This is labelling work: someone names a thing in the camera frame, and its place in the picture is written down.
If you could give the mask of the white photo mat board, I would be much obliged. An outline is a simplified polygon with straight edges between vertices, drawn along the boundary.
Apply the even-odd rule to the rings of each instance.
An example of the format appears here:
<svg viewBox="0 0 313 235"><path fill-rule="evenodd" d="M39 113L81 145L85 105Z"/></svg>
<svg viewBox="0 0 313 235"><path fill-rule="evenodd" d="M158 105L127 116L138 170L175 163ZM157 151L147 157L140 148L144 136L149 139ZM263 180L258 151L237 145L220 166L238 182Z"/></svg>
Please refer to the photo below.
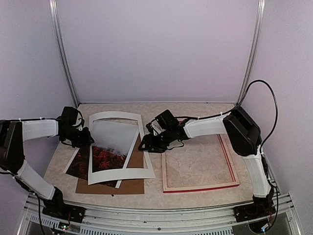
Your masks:
<svg viewBox="0 0 313 235"><path fill-rule="evenodd" d="M98 119L117 119L122 123L132 124L133 121L137 122L139 128L139 137L141 140L144 136L143 123L141 115L120 112L120 111L106 111L93 114L89 117L89 128L91 130L92 123ZM144 160L146 163L146 168L122 168L122 169L113 169L108 170L103 173L97 172L98 176L103 176L104 181L113 181L113 180L128 180L128 179L154 179L155 172L150 160L149 153L144 151Z"/></svg>

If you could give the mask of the red forest photo print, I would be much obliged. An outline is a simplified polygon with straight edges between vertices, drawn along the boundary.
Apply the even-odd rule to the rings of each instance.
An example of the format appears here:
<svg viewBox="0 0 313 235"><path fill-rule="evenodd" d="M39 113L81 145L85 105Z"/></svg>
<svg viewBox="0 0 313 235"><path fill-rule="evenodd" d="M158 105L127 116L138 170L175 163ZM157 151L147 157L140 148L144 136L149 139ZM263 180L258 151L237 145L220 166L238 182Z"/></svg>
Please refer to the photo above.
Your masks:
<svg viewBox="0 0 313 235"><path fill-rule="evenodd" d="M76 149L64 173L91 184L120 188L121 180L104 181L104 177L96 173L127 167L139 137L137 122L129 124L117 119L98 119L92 123L91 136L94 143Z"/></svg>

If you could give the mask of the light wood picture frame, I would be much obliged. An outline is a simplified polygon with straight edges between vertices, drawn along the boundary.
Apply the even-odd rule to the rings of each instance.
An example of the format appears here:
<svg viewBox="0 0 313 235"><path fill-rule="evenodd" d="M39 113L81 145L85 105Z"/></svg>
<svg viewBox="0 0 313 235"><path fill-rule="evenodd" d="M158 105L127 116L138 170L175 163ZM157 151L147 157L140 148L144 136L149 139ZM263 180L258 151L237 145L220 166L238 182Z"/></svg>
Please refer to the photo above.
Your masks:
<svg viewBox="0 0 313 235"><path fill-rule="evenodd" d="M164 193L237 187L239 179L224 135L190 139L185 147L161 155Z"/></svg>

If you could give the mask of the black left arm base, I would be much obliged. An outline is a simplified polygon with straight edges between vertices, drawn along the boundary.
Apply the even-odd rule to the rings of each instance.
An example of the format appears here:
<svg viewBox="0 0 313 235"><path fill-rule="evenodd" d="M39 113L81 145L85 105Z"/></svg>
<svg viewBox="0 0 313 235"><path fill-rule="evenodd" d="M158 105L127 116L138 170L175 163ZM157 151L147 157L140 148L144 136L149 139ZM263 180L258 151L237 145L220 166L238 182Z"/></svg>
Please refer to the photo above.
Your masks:
<svg viewBox="0 0 313 235"><path fill-rule="evenodd" d="M82 223L86 209L84 207L66 204L62 192L55 187L51 200L43 199L43 214L69 222Z"/></svg>

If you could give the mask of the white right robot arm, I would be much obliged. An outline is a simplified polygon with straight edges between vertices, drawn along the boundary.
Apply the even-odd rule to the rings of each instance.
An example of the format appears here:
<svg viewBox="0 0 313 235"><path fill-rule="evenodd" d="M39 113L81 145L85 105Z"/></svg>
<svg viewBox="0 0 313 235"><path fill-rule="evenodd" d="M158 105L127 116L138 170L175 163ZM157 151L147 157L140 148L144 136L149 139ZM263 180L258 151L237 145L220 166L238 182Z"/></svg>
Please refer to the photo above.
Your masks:
<svg viewBox="0 0 313 235"><path fill-rule="evenodd" d="M250 206L254 217L261 217L269 210L265 198L273 195L274 189L268 180L268 165L263 155L261 130L256 122L242 108L209 117L176 117L165 110L154 119L162 129L157 132L151 123L146 125L149 133L139 145L140 151L163 153L174 141L184 141L201 136L226 134L234 152L241 156L247 166L254 198Z"/></svg>

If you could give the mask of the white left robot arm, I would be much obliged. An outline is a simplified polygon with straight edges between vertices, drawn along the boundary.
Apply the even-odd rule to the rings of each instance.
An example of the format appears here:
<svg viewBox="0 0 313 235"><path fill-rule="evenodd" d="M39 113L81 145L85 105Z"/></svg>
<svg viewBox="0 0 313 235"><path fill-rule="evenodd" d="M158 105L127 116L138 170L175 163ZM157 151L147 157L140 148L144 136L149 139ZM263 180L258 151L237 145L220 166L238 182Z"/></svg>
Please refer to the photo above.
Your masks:
<svg viewBox="0 0 313 235"><path fill-rule="evenodd" d="M29 165L23 147L26 141L51 137L70 141L74 148L94 143L87 127L80 129L75 121L64 117L0 121L0 167L44 200L52 200L56 188Z"/></svg>

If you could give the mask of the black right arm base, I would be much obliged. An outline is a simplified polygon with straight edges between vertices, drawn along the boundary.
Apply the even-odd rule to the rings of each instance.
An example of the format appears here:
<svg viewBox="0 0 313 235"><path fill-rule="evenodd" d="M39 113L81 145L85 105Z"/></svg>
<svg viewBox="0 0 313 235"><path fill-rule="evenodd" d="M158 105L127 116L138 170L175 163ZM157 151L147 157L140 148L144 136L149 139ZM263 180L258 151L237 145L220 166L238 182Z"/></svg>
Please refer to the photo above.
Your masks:
<svg viewBox="0 0 313 235"><path fill-rule="evenodd" d="M270 214L275 214L276 209L272 198L273 192L271 191L265 198L253 196L252 203L234 207L233 211L236 222L253 220Z"/></svg>

